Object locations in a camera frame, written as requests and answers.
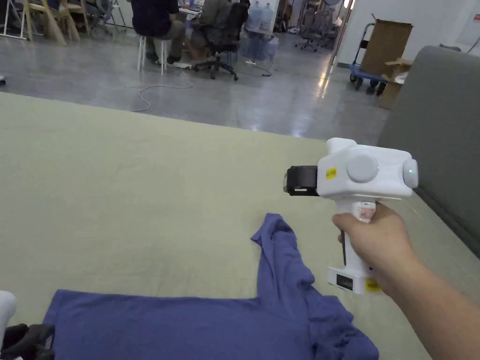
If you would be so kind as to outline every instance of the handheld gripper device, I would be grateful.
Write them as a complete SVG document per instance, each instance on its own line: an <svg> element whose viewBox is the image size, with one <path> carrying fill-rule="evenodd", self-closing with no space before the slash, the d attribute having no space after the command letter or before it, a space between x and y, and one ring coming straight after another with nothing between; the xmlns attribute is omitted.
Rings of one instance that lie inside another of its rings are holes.
<svg viewBox="0 0 480 360"><path fill-rule="evenodd" d="M327 141L328 155L317 166L292 166L284 191L292 196L322 196L336 202L338 214L351 213L363 222L375 215L375 202L412 195L418 186L417 162L406 151L358 145L350 139ZM380 292L372 269L343 237L343 269L329 267L328 283L357 294Z"/></svg>

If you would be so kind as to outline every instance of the round gray button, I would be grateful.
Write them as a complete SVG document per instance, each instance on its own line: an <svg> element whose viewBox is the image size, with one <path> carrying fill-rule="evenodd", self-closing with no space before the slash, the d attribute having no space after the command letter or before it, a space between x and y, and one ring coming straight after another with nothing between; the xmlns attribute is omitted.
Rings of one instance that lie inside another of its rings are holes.
<svg viewBox="0 0 480 360"><path fill-rule="evenodd" d="M415 189L419 185L419 170L416 160L408 159L403 163L403 181L411 189Z"/></svg>
<svg viewBox="0 0 480 360"><path fill-rule="evenodd" d="M357 155L348 161L347 173L354 182L369 182L377 176L378 161L370 155Z"/></svg>

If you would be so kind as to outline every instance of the cardboard box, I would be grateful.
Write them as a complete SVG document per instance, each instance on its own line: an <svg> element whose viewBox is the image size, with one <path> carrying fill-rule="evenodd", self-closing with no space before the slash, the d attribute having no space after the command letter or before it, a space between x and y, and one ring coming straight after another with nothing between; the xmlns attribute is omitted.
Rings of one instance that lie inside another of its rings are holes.
<svg viewBox="0 0 480 360"><path fill-rule="evenodd" d="M388 81L388 84L382 94L380 99L379 107L385 109L391 109L402 90L402 84L396 83L395 78L404 73L408 72L412 66L410 60L398 58L395 61L387 61L385 65L388 67L387 73L384 73L382 77Z"/></svg>
<svg viewBox="0 0 480 360"><path fill-rule="evenodd" d="M403 55L412 28L412 24L377 19L360 70L378 76L388 75L386 62Z"/></svg>

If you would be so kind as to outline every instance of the black office chair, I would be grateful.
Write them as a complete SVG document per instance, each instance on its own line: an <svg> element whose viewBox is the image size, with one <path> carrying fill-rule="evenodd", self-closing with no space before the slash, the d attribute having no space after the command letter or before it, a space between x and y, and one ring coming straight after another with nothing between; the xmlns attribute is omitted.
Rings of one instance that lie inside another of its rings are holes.
<svg viewBox="0 0 480 360"><path fill-rule="evenodd" d="M212 52L212 55L215 56L215 60L196 64L193 68L195 71L199 71L200 67L206 66L208 69L211 69L210 79L215 79L215 73L219 68L222 68L233 75L233 80L237 81L239 79L233 68L220 60L220 54L227 51L237 52L241 27L248 19L249 7L249 1L235 2L232 4L228 18L225 21L225 26L222 29L221 39L218 42L210 42L206 36L206 32L204 32L205 39L207 40L207 47Z"/></svg>

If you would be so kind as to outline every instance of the wooden chair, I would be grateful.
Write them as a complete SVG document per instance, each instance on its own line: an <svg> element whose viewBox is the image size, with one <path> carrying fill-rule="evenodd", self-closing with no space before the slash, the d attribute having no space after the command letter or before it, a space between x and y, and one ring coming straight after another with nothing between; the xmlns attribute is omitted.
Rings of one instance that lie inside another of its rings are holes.
<svg viewBox="0 0 480 360"><path fill-rule="evenodd" d="M48 18L48 26L53 30L56 40L63 46L67 46L67 43L65 42L65 38L63 37L63 34L57 23L57 21L61 21L63 18L66 18L67 20L68 29L69 32L73 34L73 38L80 41L80 36L78 35L77 28L75 27L75 22L70 15L69 5L66 0L60 0L60 7L58 10L52 10L47 4L47 0L42 0L42 5L33 4L30 3L29 0L24 0L24 9L27 20L28 37L30 41L33 41L32 18L30 14L31 11L37 11L46 14Z"/></svg>
<svg viewBox="0 0 480 360"><path fill-rule="evenodd" d="M67 2L67 8L68 8L68 11L70 13L74 12L76 14L82 14L84 16L85 29L87 31L87 36L90 37L90 26L88 25L87 11L86 11L86 8L85 8L85 1L80 0L80 5L70 4L70 3Z"/></svg>

